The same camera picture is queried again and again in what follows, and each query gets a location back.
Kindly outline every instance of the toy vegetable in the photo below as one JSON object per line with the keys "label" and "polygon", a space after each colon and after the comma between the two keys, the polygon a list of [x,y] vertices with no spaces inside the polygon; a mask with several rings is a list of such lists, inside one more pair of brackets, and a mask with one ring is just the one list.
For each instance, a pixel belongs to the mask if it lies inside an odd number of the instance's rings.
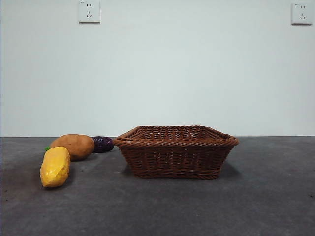
{"label": "toy vegetable", "polygon": [[104,136],[92,137],[95,147],[93,153],[103,153],[111,151],[114,148],[113,140]]}
{"label": "toy vegetable", "polygon": [[71,161],[80,161],[92,153],[94,141],[87,135],[66,134],[50,144],[50,148],[55,147],[65,147],[69,151]]}

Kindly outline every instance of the toy fruit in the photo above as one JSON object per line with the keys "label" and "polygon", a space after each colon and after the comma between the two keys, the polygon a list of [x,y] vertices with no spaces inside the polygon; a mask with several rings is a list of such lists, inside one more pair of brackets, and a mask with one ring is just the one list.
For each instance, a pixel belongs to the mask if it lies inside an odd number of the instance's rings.
{"label": "toy fruit", "polygon": [[113,140],[104,136],[92,137],[95,147],[93,153],[102,153],[111,151],[114,148]]}
{"label": "toy fruit", "polygon": [[94,149],[94,141],[87,135],[66,134],[55,139],[50,148],[65,147],[68,149],[71,161],[86,159]]}
{"label": "toy fruit", "polygon": [[40,167],[40,179],[44,187],[63,185],[69,175],[70,155],[65,147],[49,149]]}

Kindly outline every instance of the gray floor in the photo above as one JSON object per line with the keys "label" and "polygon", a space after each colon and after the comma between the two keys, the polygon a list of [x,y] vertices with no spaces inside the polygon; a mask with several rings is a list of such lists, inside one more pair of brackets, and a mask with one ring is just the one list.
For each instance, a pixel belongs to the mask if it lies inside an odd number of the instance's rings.
{"label": "gray floor", "polygon": [[239,138],[217,180],[139,179],[115,148],[49,190],[52,140],[1,139],[3,236],[315,235],[315,137]]}

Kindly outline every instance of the woven wicker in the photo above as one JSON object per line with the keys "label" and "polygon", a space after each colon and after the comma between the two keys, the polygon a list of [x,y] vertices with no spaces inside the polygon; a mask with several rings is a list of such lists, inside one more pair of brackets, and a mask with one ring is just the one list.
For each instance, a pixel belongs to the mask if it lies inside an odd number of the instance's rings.
{"label": "woven wicker", "polygon": [[238,140],[204,126],[139,126],[115,139],[135,176],[216,179]]}

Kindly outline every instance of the basket rim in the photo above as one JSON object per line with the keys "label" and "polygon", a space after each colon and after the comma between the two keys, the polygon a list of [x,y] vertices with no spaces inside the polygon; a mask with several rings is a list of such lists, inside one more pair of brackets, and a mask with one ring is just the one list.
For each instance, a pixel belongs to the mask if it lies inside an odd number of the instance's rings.
{"label": "basket rim", "polygon": [[[131,134],[141,128],[184,128],[184,127],[198,127],[208,129],[223,138],[181,138],[181,139],[132,139],[128,138]],[[120,148],[144,148],[144,147],[233,147],[238,145],[238,139],[229,135],[219,132],[213,128],[202,125],[182,125],[182,126],[137,126],[132,130],[118,136],[113,140],[114,145]]]}

